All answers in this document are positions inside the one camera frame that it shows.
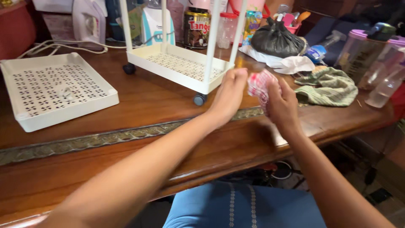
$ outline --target white plastic tray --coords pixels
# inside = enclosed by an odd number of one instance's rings
[[[2,60],[14,117],[32,132],[119,103],[117,91],[79,54]],[[69,87],[73,100],[60,96]]]
[[[221,84],[228,62],[213,58],[209,83],[204,83],[207,56],[192,50],[167,44],[155,44],[127,52],[128,62],[202,94],[208,94]]]

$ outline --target red and white packet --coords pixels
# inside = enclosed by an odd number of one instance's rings
[[[267,87],[271,83],[278,84],[278,79],[266,69],[264,69],[260,73],[252,73],[250,77],[247,79],[247,84],[249,85],[247,93],[252,97],[259,98],[260,106],[262,106],[263,112],[267,117],[269,116],[266,108],[267,103],[269,101],[269,93]]]

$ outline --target hand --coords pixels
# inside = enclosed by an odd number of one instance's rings
[[[215,120],[217,127],[229,122],[241,106],[246,81],[246,68],[230,69],[226,72],[214,102],[206,112]]]
[[[279,86],[281,87],[282,95],[279,93]],[[303,134],[300,120],[298,119],[298,100],[295,92],[283,78],[278,83],[270,83],[268,89],[269,102],[267,103],[267,111],[270,119],[276,124],[281,136],[289,141]]]

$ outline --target purple lid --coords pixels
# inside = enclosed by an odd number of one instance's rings
[[[349,32],[349,37],[353,37],[359,40],[365,40],[367,34],[365,33],[364,30],[353,29],[352,31]],[[390,43],[400,47],[405,47],[405,37],[392,36],[392,38],[390,39]]]

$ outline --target perforated tray bottom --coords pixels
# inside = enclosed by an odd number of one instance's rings
[[[97,83],[75,64],[41,67],[13,74],[12,81],[19,92],[18,106],[30,116],[37,116],[55,109],[66,108],[107,96]],[[74,100],[59,97],[57,88],[68,86]]]
[[[146,59],[188,77],[197,79],[198,81],[204,81],[205,65],[164,53],[158,53],[156,55],[149,56]],[[212,68],[211,75],[209,77],[210,81],[218,77],[221,73],[222,70]]]

